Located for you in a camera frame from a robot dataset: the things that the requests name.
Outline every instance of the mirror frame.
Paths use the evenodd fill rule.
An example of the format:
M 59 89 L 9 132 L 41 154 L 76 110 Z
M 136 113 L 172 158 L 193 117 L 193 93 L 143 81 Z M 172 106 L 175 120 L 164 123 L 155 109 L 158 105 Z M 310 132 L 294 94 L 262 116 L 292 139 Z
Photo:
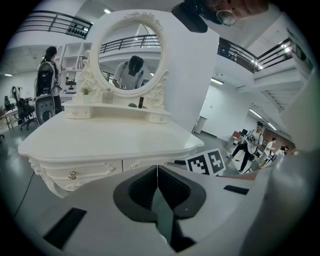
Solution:
M 100 69 L 99 65 L 99 52 L 102 45 L 102 42 L 106 36 L 108 36 L 114 30 L 123 27 L 126 24 L 132 22 L 139 22 L 144 24 L 155 31 L 157 34 L 160 45 L 162 47 L 161 51 L 161 59 L 159 62 L 159 66 L 154 73 L 152 79 L 144 86 L 134 89 L 134 90 L 121 90 L 116 88 L 114 85 L 109 83 Z M 163 27 L 160 25 L 159 20 L 155 19 L 155 15 L 151 12 L 134 12 L 132 14 L 127 14 L 123 18 L 117 19 L 110 23 L 107 27 L 105 27 L 98 35 L 97 40 L 92 44 L 90 49 L 90 66 L 91 72 L 96 79 L 96 81 L 101 84 L 105 89 L 109 88 L 115 95 L 119 97 L 139 97 L 148 93 L 152 90 L 156 85 L 162 84 L 163 80 L 166 78 L 168 71 L 166 69 L 167 56 L 168 56 L 168 43 L 166 39 L 166 35 L 164 33 Z

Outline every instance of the oval mirror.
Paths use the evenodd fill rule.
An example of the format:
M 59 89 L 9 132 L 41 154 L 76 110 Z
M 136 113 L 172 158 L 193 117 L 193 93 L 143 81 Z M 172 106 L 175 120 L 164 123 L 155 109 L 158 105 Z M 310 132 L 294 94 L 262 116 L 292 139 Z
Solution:
M 138 21 L 108 33 L 99 48 L 99 67 L 112 86 L 119 90 L 138 90 L 148 85 L 162 57 L 159 36 Z

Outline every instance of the white vanity table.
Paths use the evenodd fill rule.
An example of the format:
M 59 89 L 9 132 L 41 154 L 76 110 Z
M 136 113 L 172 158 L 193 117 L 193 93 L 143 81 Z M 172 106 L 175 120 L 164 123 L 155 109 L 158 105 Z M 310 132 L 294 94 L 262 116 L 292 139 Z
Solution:
M 123 90 L 107 82 L 99 54 L 112 31 L 131 23 L 152 28 L 162 53 L 154 76 L 145 85 Z M 63 112 L 41 125 L 18 147 L 54 194 L 63 198 L 79 186 L 108 175 L 181 160 L 204 145 L 171 121 L 170 113 L 164 110 L 164 87 L 174 86 L 166 81 L 166 42 L 159 21 L 151 13 L 135 12 L 101 31 L 85 53 L 87 60 L 83 61 L 72 101 L 63 103 Z M 89 102 L 81 93 L 83 87 L 91 90 Z M 112 103 L 103 101 L 108 91 L 113 92 Z M 144 108 L 138 108 L 141 97 Z

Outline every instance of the railing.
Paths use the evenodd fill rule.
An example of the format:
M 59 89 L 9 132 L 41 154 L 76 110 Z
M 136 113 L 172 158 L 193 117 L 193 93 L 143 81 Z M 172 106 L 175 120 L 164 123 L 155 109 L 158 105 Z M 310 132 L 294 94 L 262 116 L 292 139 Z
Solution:
M 256 57 L 241 46 L 220 37 L 217 54 L 236 62 L 252 73 L 292 58 L 289 38 Z
M 49 10 L 34 10 L 21 23 L 16 33 L 47 31 L 86 39 L 92 24 L 81 18 Z
M 257 57 L 248 50 L 220 37 L 218 55 L 223 56 L 239 65 L 243 66 L 252 73 L 257 71 L 257 66 L 254 62 L 257 62 Z
M 102 44 L 100 54 L 131 47 L 159 48 L 161 43 L 156 34 L 136 35 Z
M 291 42 L 290 39 L 287 38 L 283 40 L 275 47 L 266 51 L 264 54 L 260 55 L 257 59 L 257 64 L 263 69 L 272 67 L 281 62 L 287 61 L 292 58 L 291 54 Z

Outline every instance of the small potted plant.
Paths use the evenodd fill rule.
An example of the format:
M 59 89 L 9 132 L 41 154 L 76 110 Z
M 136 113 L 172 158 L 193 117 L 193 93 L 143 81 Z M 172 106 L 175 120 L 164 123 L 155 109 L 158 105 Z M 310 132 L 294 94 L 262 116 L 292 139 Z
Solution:
M 88 86 L 84 86 L 81 88 L 82 100 L 84 104 L 91 103 L 91 95 L 90 95 L 91 91 L 92 91 L 91 88 Z

